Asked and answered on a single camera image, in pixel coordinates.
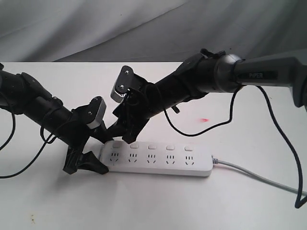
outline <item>gray power cord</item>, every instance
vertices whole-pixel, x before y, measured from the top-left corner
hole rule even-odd
[[[297,189],[295,189],[295,188],[291,188],[291,187],[289,187],[289,186],[286,186],[286,185],[277,183],[277,182],[275,182],[275,181],[271,181],[271,180],[269,180],[269,179],[266,179],[266,178],[264,178],[264,177],[262,177],[262,176],[259,176],[259,175],[255,174],[255,173],[253,173],[253,172],[251,172],[251,171],[249,171],[249,170],[247,170],[247,169],[241,167],[241,166],[238,166],[238,165],[236,165],[236,164],[232,164],[232,163],[229,163],[229,162],[226,162],[226,161],[220,161],[220,160],[217,159],[217,158],[212,158],[212,161],[213,161],[213,164],[222,164],[222,165],[226,165],[226,166],[229,166],[229,167],[238,169],[238,170],[243,171],[243,172],[245,172],[246,174],[250,175],[252,178],[254,178],[254,179],[256,179],[256,180],[259,180],[259,181],[264,182],[264,183],[266,183],[266,184],[275,186],[275,187],[277,187],[277,188],[281,188],[281,189],[286,190],[286,191],[288,191],[288,192],[297,194]],[[302,192],[302,195],[307,196],[307,192],[303,191],[303,192]]]

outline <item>white power strip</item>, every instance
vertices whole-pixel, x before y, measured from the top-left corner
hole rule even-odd
[[[212,156],[204,146],[153,142],[108,141],[100,161],[110,172],[209,176]]]

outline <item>electrical outlet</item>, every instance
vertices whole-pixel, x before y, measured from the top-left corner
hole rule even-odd
[[[100,161],[110,172],[209,176],[210,152],[200,145],[108,141]]]

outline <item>white tabletop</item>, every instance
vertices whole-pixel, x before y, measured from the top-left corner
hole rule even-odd
[[[117,104],[110,92],[123,65],[148,81],[156,82],[179,63],[4,63],[8,72],[27,72],[64,105],[76,108],[102,96],[107,104],[105,122],[110,126]],[[307,172],[307,114],[293,105],[286,88],[265,88],[284,132]],[[194,133],[228,119],[230,94],[209,94],[179,105],[174,124]],[[9,135],[10,114],[0,111],[2,142]],[[200,118],[209,119],[201,123]],[[17,116],[12,142],[0,153],[0,174],[23,168],[43,141],[39,126]],[[234,120],[200,137],[176,133],[163,114],[153,117],[140,133],[140,141],[201,143],[212,154],[271,180],[297,187],[297,170],[291,151],[277,133],[265,100],[256,87],[237,95]],[[99,151],[90,140],[86,150]],[[106,230],[305,230],[307,205],[294,208],[295,194],[250,179],[225,167],[214,167],[210,177],[62,171],[67,146],[60,140],[48,145],[24,173],[0,180],[0,228],[10,229],[106,229]]]

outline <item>gray fabric backdrop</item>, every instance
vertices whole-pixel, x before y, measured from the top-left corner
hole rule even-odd
[[[40,2],[33,14],[46,8],[26,1]],[[307,48],[305,0],[54,0],[53,7],[58,13],[45,22],[58,17],[57,27],[40,27],[48,33],[0,30],[0,61],[183,61],[202,47],[244,58]]]

